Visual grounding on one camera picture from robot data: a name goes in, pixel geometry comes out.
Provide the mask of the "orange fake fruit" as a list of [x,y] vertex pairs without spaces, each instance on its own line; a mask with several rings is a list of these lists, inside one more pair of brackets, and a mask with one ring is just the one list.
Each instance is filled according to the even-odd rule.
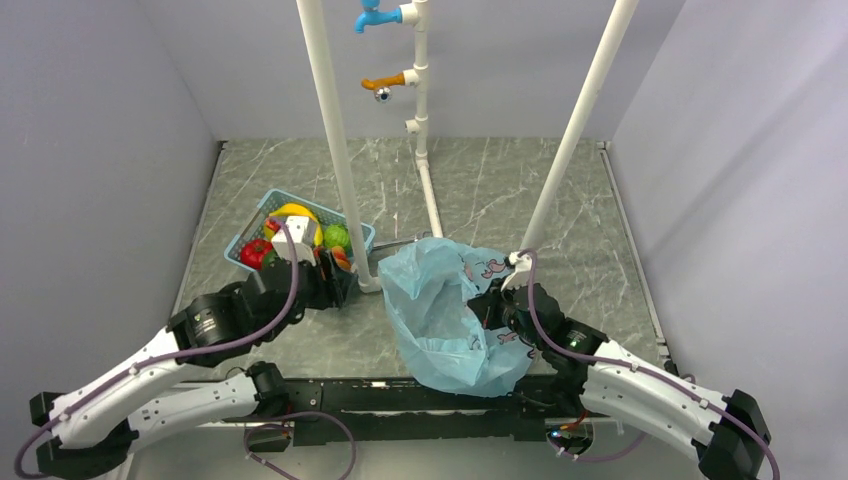
[[347,256],[347,252],[344,247],[340,245],[333,246],[329,249],[330,254],[332,255],[332,259],[335,265],[344,271],[351,272],[352,271],[352,263]]

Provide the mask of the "light blue plastic bag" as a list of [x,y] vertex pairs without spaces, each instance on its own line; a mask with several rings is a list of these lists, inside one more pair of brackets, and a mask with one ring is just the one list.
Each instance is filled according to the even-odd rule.
[[509,275],[505,254],[429,237],[379,261],[377,273],[397,350],[422,385],[499,397],[530,368],[534,349],[507,327],[485,328],[470,300]]

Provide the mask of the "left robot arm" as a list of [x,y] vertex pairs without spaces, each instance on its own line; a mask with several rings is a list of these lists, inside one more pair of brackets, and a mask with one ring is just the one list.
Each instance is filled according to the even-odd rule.
[[197,297],[139,351],[90,384],[35,395],[29,409],[39,429],[32,441],[37,477],[93,479],[198,425],[295,412],[305,399],[270,362],[180,394],[172,387],[274,340],[308,309],[343,306],[355,282],[339,247],[319,247],[297,263],[279,259],[244,281]]

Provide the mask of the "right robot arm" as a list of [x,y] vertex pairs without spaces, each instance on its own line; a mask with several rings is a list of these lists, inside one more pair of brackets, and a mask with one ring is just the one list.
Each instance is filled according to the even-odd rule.
[[707,479],[754,479],[763,465],[779,478],[751,395],[709,390],[638,358],[566,316],[538,283],[516,290],[495,283],[467,305],[484,328],[507,328],[554,368],[548,396],[560,413],[588,411],[633,426],[694,460]]

